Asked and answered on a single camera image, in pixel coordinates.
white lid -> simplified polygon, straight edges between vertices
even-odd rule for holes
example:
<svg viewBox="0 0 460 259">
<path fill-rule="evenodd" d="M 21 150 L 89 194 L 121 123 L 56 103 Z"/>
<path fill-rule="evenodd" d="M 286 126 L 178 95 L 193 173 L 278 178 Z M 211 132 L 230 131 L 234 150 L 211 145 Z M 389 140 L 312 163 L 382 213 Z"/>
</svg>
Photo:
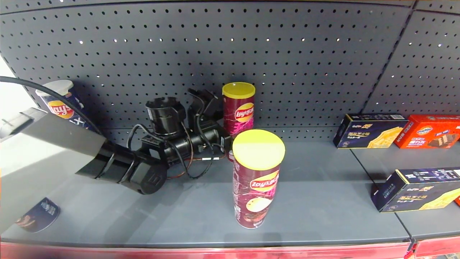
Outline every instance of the white lid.
<svg viewBox="0 0 460 259">
<path fill-rule="evenodd" d="M 65 96 L 69 92 L 69 89 L 74 86 L 74 83 L 72 83 L 72 81 L 70 80 L 57 80 L 57 81 L 46 83 L 43 86 L 57 92 L 58 94 L 62 96 Z M 42 92 L 40 90 L 36 90 L 35 93 L 38 96 L 44 96 L 44 97 L 50 96 L 49 94 Z"/>
</svg>

cardboard box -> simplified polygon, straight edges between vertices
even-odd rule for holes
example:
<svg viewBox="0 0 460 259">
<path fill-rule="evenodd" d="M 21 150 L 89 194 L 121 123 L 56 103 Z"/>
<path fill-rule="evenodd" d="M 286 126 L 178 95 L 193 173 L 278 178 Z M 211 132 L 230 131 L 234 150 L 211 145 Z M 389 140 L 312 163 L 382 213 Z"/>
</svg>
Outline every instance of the cardboard box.
<svg viewBox="0 0 460 259">
<path fill-rule="evenodd" d="M 400 148 L 450 148 L 460 138 L 460 115 L 409 116 L 395 140 Z"/>
<path fill-rule="evenodd" d="M 460 167 L 396 170 L 372 202 L 379 212 L 444 208 L 460 195 Z"/>
<path fill-rule="evenodd" d="M 388 148 L 407 124 L 401 114 L 346 114 L 334 137 L 337 148 Z"/>
</svg>

blue chip can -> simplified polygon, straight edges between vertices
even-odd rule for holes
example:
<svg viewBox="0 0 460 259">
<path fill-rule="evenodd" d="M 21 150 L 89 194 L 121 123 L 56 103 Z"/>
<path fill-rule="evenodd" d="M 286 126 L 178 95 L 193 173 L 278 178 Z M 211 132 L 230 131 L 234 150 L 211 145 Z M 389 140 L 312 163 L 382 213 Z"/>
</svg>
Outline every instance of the blue chip can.
<svg viewBox="0 0 460 259">
<path fill-rule="evenodd" d="M 51 225 L 58 217 L 60 208 L 48 198 L 42 199 L 24 216 L 16 221 L 27 232 L 36 233 Z"/>
<path fill-rule="evenodd" d="M 85 112 L 85 107 L 80 102 L 79 96 L 73 88 L 74 84 L 72 83 L 72 81 L 57 80 L 46 83 L 43 86 L 62 95 L 71 104 L 73 104 L 76 107 L 79 107 L 81 112 Z M 70 109 L 63 102 L 57 100 L 53 96 L 50 96 L 49 94 L 44 93 L 42 91 L 36 90 L 35 92 L 45 102 L 46 106 L 48 106 L 48 109 L 52 113 L 58 115 L 63 119 L 70 121 L 75 125 L 94 131 L 94 129 L 86 121 L 84 121 L 74 110 Z"/>
</svg>

perforated metal panel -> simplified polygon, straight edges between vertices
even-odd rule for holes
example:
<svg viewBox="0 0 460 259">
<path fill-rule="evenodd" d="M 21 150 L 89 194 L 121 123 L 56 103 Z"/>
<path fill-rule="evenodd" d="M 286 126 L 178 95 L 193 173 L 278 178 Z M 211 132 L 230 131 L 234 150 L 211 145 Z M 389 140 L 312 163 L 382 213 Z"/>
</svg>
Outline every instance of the perforated metal panel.
<svg viewBox="0 0 460 259">
<path fill-rule="evenodd" d="M 152 2 L 151 0 L 2 0 L 0 1 L 0 14 L 12 12 L 24 12 L 46 8 L 60 8 L 65 6 L 83 6 L 94 4 L 107 4 L 107 3 L 130 3 L 130 2 Z M 347 2 L 360 2 L 396 6 L 410 6 L 413 1 L 408 0 L 349 0 Z"/>
<path fill-rule="evenodd" d="M 433 12 L 451 12 L 460 13 L 459 1 L 418 1 L 416 5 L 417 10 L 427 10 Z"/>
<path fill-rule="evenodd" d="M 460 17 L 415 11 L 364 112 L 460 113 Z"/>
<path fill-rule="evenodd" d="M 233 81 L 255 84 L 256 126 L 338 126 L 362 109 L 408 12 L 333 2 L 75 6 L 2 15 L 1 50 L 21 78 L 73 80 L 106 129 L 146 122 L 154 97 L 187 105 L 188 87 L 220 93 Z"/>
<path fill-rule="evenodd" d="M 281 127 L 261 129 L 273 132 L 282 138 L 284 142 L 314 142 L 332 141 L 338 127 Z M 130 129 L 106 129 L 103 133 L 105 137 L 113 142 L 125 146 L 130 131 Z M 141 129 L 136 131 L 132 139 L 132 149 L 140 148 L 140 139 L 144 136 L 145 133 Z"/>
</svg>

wire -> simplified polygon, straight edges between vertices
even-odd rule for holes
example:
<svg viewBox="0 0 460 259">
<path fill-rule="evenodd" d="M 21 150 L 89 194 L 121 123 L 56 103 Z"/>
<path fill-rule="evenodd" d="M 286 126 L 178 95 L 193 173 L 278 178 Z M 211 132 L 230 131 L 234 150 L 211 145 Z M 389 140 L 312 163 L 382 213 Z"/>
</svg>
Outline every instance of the wire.
<svg viewBox="0 0 460 259">
<path fill-rule="evenodd" d="M 132 128 L 131 132 L 129 133 L 128 135 L 128 140 L 126 141 L 126 147 L 129 149 L 129 150 L 132 150 L 131 149 L 131 141 L 132 141 L 132 137 L 134 137 L 134 134 L 136 133 L 136 131 L 141 128 L 144 130 L 144 132 L 149 135 L 150 137 L 152 137 L 153 139 L 161 142 L 161 143 L 166 143 L 167 141 L 162 139 L 162 138 L 159 138 L 157 136 L 155 136 L 152 132 L 150 132 L 147 127 L 145 127 L 143 124 L 136 124 L 134 125 L 134 127 Z"/>
<path fill-rule="evenodd" d="M 182 175 L 184 175 L 185 173 L 188 174 L 188 171 L 189 171 L 189 168 L 190 166 L 192 165 L 192 162 L 194 161 L 193 159 L 193 144 L 192 144 L 192 140 L 190 139 L 190 135 L 189 135 L 189 132 L 187 131 L 187 128 L 185 127 L 184 123 L 181 122 L 182 124 L 182 127 L 184 128 L 185 130 L 185 133 L 187 134 L 187 139 L 189 140 L 189 143 L 190 143 L 190 161 L 189 161 L 189 165 L 187 167 L 185 167 L 185 164 L 182 164 L 182 166 L 184 166 L 184 171 L 176 176 L 172 176 L 172 177 L 168 177 L 168 179 L 175 179 L 175 178 L 179 178 L 181 177 Z M 176 151 L 176 154 L 178 157 L 180 157 L 179 159 L 182 158 L 182 156 L 180 155 L 179 151 L 177 150 L 177 148 L 175 149 Z"/>
<path fill-rule="evenodd" d="M 211 148 L 211 160 L 209 160 L 209 164 L 207 165 L 207 167 L 205 168 L 205 170 L 197 175 L 197 176 L 192 176 L 190 175 L 189 173 L 187 173 L 187 175 L 192 178 L 192 179 L 198 179 L 200 178 L 201 176 L 205 175 L 207 173 L 207 171 L 209 170 L 209 168 L 212 166 L 213 164 L 213 160 L 214 160 L 214 149 L 211 145 L 211 143 L 209 143 L 209 140 L 206 138 L 206 136 L 204 135 L 203 133 L 203 130 L 201 129 L 201 126 L 200 126 L 200 118 L 201 118 L 201 115 L 202 115 L 202 112 L 200 112 L 197 116 L 196 116 L 196 127 L 198 129 L 198 133 L 200 134 L 200 137 L 204 140 L 204 142 L 206 143 L 206 146 L 210 147 Z"/>
<path fill-rule="evenodd" d="M 217 157 L 214 158 L 213 160 L 219 160 L 219 159 L 223 159 L 226 157 L 227 155 L 227 152 L 225 151 L 224 147 L 222 145 L 219 145 L 219 144 L 216 144 L 216 143 L 212 143 L 211 145 L 213 146 L 217 146 L 217 147 L 220 147 L 223 151 L 224 151 L 224 154 L 220 157 Z M 200 157 L 200 158 L 194 158 L 193 161 L 205 161 L 205 160 L 210 160 L 211 158 L 208 158 L 208 157 Z"/>
<path fill-rule="evenodd" d="M 0 82 L 8 82 L 8 83 L 15 83 L 15 84 L 19 84 L 19 85 L 23 85 L 23 86 L 26 86 L 26 87 L 30 87 L 30 88 L 33 88 L 33 89 L 37 89 L 37 90 L 40 90 L 44 93 L 47 93 L 49 95 L 51 95 L 52 97 L 58 99 L 59 101 L 63 102 L 65 105 L 67 105 L 70 109 L 74 110 L 74 112 L 80 116 L 84 121 L 86 121 L 93 129 L 94 131 L 96 131 L 96 133 L 100 134 L 100 135 L 103 135 L 102 134 L 102 131 L 84 114 L 81 112 L 81 110 L 74 106 L 71 102 L 69 102 L 67 99 L 65 99 L 64 97 L 62 97 L 60 94 L 56 93 L 55 91 L 47 88 L 47 87 L 44 87 L 40 84 L 37 84 L 37 83 L 34 83 L 34 82 L 31 82 L 31 81 L 28 81 L 28 80 L 24 80 L 24 79 L 20 79 L 20 78 L 14 78 L 14 77 L 0 77 Z"/>
</svg>

